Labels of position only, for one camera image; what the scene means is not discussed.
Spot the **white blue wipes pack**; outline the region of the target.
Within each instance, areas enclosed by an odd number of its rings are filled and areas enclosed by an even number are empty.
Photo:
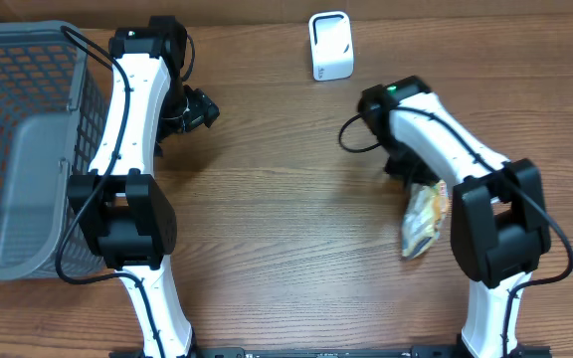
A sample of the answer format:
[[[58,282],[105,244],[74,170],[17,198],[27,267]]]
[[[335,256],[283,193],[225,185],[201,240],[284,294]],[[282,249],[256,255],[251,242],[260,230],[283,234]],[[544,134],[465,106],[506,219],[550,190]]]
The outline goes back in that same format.
[[[440,237],[449,211],[445,181],[433,185],[414,183],[401,226],[402,257],[412,260],[423,254]]]

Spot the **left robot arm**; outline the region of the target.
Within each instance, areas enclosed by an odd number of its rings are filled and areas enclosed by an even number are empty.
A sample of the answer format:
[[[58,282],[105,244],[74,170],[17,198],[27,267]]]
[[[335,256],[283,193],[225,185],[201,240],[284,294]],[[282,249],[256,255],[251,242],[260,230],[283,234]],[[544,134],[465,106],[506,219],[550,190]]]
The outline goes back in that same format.
[[[75,278],[65,272],[64,244],[55,267],[72,285],[119,279],[130,297],[141,332],[139,357],[196,357],[191,323],[181,308],[171,268],[177,240],[173,206],[153,174],[160,143],[172,134],[209,127],[220,110],[186,82],[195,45],[172,15],[150,18],[145,27],[116,30],[106,49],[78,31],[62,33],[112,71],[112,95],[97,152],[85,174],[70,176],[67,199],[75,213],[65,235],[81,230],[106,274]]]

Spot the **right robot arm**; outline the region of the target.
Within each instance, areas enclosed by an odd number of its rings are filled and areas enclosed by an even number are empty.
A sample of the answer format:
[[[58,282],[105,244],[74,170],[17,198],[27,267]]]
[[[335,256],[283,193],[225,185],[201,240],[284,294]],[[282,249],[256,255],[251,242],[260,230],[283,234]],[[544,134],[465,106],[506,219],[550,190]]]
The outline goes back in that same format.
[[[390,174],[443,180],[449,190],[451,248],[470,280],[467,320],[450,356],[550,356],[550,348],[515,337],[516,288],[551,248],[538,168],[478,141],[416,76],[364,90],[357,111],[389,153]]]

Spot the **white barcode scanner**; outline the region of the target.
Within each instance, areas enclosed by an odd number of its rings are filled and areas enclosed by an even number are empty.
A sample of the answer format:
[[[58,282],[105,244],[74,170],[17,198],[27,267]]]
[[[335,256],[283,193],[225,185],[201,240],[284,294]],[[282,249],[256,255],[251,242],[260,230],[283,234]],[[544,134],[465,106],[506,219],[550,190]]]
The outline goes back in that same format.
[[[349,78],[354,70],[351,24],[342,11],[314,14],[308,21],[312,75],[318,82]]]

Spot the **grey plastic shopping basket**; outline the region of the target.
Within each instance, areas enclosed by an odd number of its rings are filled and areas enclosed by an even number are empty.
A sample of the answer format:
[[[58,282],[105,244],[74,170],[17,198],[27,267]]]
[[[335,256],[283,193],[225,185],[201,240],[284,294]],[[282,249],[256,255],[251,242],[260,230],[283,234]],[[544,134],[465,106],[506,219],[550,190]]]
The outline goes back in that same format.
[[[108,105],[62,22],[0,24],[0,280],[54,277]]]

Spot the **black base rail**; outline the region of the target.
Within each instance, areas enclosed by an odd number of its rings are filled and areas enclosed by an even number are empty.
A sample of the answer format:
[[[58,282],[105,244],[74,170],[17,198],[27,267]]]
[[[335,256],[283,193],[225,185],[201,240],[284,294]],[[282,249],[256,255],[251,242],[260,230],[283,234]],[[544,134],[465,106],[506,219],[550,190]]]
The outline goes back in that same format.
[[[458,345],[418,345],[407,349],[361,350],[245,350],[243,348],[199,348],[199,358],[456,358],[468,357]]]

